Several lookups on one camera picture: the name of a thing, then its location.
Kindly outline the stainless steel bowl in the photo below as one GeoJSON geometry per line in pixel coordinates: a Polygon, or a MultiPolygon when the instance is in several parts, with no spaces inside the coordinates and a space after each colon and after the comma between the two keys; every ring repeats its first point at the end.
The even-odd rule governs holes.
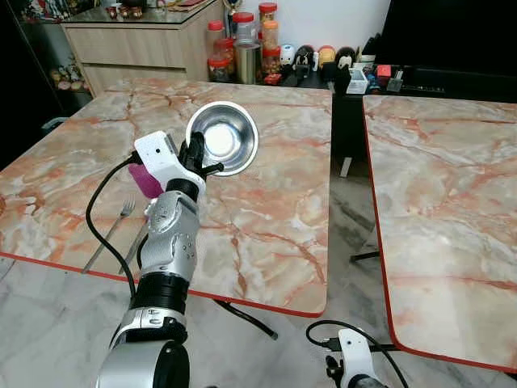
{"type": "Polygon", "coordinates": [[[203,166],[222,162],[225,169],[212,176],[233,176],[247,169],[259,150],[259,132],[245,108],[232,101],[213,101],[193,114],[186,127],[204,133],[203,166]]]}

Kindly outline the pink plastic cup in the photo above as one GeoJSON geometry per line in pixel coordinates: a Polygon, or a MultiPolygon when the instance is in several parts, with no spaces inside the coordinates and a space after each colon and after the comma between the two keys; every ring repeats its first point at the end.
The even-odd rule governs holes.
{"type": "Polygon", "coordinates": [[[140,165],[140,163],[130,163],[127,169],[130,175],[132,175],[134,182],[136,182],[137,187],[140,189],[141,195],[144,197],[155,199],[155,197],[159,197],[165,191],[158,182],[158,179],[154,178],[149,171],[145,169],[144,165],[140,165]]]}

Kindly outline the short red filled jar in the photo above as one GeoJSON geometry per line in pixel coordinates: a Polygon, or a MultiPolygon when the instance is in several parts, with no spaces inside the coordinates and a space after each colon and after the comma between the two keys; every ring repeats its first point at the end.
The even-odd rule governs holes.
{"type": "Polygon", "coordinates": [[[233,59],[223,55],[213,55],[207,59],[209,80],[211,82],[233,81],[233,59]]]}

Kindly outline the tall steel tumbler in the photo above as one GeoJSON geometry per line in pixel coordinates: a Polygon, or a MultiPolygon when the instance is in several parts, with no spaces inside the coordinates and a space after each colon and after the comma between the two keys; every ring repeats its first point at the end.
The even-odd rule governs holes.
{"type": "Polygon", "coordinates": [[[250,40],[235,42],[237,81],[240,84],[255,85],[261,81],[262,45],[250,40]]]}

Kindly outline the slim clear jar red lid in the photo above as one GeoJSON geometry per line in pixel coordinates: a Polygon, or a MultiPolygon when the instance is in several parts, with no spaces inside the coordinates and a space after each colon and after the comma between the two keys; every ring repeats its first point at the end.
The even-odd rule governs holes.
{"type": "Polygon", "coordinates": [[[221,59],[223,57],[223,44],[225,38],[225,24],[222,21],[209,21],[204,31],[204,48],[207,58],[221,59]]]}

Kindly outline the small red filled jar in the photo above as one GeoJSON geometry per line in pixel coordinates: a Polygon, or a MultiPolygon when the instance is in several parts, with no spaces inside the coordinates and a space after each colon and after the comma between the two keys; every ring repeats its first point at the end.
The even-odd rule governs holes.
{"type": "Polygon", "coordinates": [[[263,47],[262,49],[262,75],[280,74],[281,71],[281,47],[263,47]]]}

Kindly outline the light wooden cabinet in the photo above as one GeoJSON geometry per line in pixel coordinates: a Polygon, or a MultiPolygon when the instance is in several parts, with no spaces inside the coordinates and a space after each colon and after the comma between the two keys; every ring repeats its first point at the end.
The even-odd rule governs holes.
{"type": "Polygon", "coordinates": [[[209,81],[204,31],[223,15],[221,0],[203,0],[189,11],[145,11],[143,19],[129,21],[97,7],[61,28],[95,97],[129,78],[209,81]]]}

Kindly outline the silver metal fork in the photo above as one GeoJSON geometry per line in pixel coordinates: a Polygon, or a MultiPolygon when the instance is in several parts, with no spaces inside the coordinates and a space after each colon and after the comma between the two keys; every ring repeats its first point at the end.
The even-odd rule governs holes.
{"type": "MultiPolygon", "coordinates": [[[[113,236],[115,230],[118,229],[120,223],[124,221],[125,218],[129,217],[129,215],[132,215],[134,207],[136,207],[136,202],[134,202],[134,200],[126,200],[123,203],[118,218],[113,222],[113,225],[108,228],[106,235],[104,235],[104,239],[106,239],[109,243],[111,242],[111,236],[113,236]]],[[[100,244],[99,247],[96,248],[96,251],[93,252],[93,255],[87,262],[86,266],[81,270],[81,273],[86,274],[90,269],[92,269],[93,263],[95,263],[95,261],[99,258],[101,252],[103,252],[104,249],[106,249],[106,247],[104,247],[103,244],[100,244]]]]}

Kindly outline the wide clear jar red lid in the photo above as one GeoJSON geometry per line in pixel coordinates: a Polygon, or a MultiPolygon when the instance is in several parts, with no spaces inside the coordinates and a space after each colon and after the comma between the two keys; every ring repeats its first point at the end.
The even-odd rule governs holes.
{"type": "Polygon", "coordinates": [[[232,37],[236,42],[259,42],[259,27],[254,12],[235,12],[232,37]]]}

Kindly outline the orange filled jar red lid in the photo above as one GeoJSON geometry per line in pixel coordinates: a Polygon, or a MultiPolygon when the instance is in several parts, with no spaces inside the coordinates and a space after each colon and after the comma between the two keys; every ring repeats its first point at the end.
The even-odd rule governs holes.
{"type": "Polygon", "coordinates": [[[276,19],[278,7],[278,4],[274,2],[262,2],[258,5],[259,22],[261,23],[261,32],[258,37],[261,38],[264,49],[274,49],[280,45],[278,42],[280,23],[276,19]]]}

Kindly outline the black and white figurine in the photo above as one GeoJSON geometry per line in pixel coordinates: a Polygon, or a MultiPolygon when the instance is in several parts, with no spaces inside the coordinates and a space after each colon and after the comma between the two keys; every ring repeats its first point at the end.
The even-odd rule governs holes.
{"type": "Polygon", "coordinates": [[[294,57],[295,73],[299,74],[300,77],[307,77],[310,71],[313,70],[313,63],[315,58],[317,58],[317,53],[315,53],[311,45],[301,45],[296,49],[296,54],[294,57]]]}

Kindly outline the yellow head figurine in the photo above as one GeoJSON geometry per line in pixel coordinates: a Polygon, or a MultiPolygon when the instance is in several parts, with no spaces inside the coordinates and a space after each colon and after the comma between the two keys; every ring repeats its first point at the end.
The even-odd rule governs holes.
{"type": "Polygon", "coordinates": [[[331,47],[331,45],[322,45],[315,55],[317,55],[317,60],[315,60],[314,64],[316,70],[336,70],[336,51],[335,48],[331,47]]]}

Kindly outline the small white box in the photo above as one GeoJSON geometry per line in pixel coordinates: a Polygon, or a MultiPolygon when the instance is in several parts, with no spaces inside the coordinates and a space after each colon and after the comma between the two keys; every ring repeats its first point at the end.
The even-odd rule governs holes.
{"type": "Polygon", "coordinates": [[[369,78],[364,70],[359,68],[351,68],[350,77],[348,78],[346,93],[347,94],[366,94],[369,89],[369,78]]]}

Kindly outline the black head figurine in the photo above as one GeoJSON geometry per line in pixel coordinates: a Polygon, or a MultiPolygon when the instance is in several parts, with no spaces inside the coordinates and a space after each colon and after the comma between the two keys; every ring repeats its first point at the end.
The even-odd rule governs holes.
{"type": "Polygon", "coordinates": [[[350,73],[357,52],[352,47],[342,47],[336,52],[336,66],[339,73],[350,73]]]}

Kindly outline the black television screen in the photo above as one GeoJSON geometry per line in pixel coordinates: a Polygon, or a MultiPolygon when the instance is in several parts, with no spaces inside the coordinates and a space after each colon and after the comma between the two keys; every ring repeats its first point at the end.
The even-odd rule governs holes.
{"type": "Polygon", "coordinates": [[[516,44],[516,0],[391,0],[376,59],[512,75],[516,44]]]}

